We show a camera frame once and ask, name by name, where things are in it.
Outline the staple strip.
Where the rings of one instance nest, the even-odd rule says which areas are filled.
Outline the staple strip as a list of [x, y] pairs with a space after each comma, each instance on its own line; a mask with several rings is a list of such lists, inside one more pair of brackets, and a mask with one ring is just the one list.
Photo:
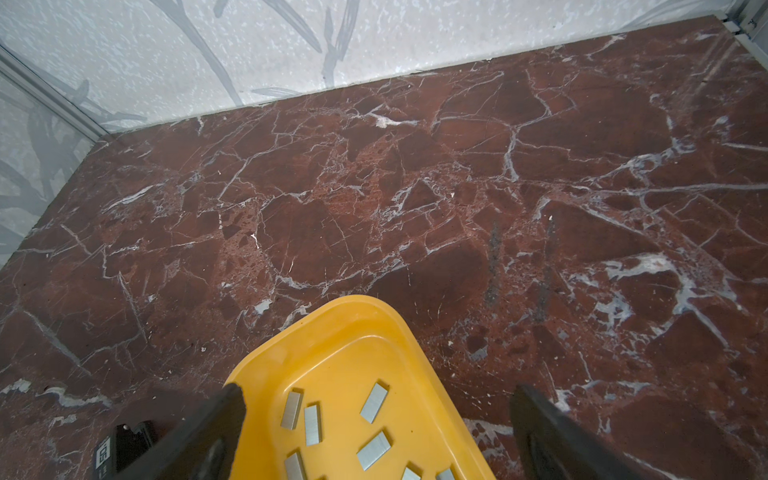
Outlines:
[[280, 426], [287, 430], [295, 430], [300, 416], [303, 402], [303, 391], [301, 389], [292, 389], [288, 392]]
[[356, 454], [363, 471], [368, 471], [376, 462], [390, 451], [392, 443], [387, 432], [382, 429], [363, 445]]
[[387, 398], [389, 387], [387, 384], [377, 381], [369, 392], [361, 410], [360, 416], [369, 424], [373, 424]]
[[305, 445], [314, 446], [322, 441], [320, 404], [314, 402], [304, 409]]

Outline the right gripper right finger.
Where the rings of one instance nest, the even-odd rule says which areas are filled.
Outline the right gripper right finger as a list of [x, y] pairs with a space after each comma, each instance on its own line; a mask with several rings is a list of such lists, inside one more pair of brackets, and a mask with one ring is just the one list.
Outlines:
[[510, 420], [528, 479], [641, 479], [590, 432], [530, 385], [516, 387]]

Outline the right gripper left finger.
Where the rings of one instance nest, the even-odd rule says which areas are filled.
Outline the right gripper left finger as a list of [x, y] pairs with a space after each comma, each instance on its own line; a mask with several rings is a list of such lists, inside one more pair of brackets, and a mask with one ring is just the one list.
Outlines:
[[243, 391], [229, 383], [117, 477], [227, 480], [245, 416]]

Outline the yellow plastic tray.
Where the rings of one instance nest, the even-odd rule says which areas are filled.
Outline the yellow plastic tray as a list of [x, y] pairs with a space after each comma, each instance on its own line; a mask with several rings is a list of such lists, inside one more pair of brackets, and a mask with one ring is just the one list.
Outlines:
[[[403, 318], [364, 295], [333, 300], [249, 353], [230, 373], [246, 416], [235, 479], [489, 479], [492, 471]], [[373, 424], [360, 410], [389, 393]], [[280, 426], [303, 391], [295, 430]], [[320, 404], [322, 441], [305, 445], [304, 409]], [[368, 471], [359, 449], [384, 429], [392, 447]]]

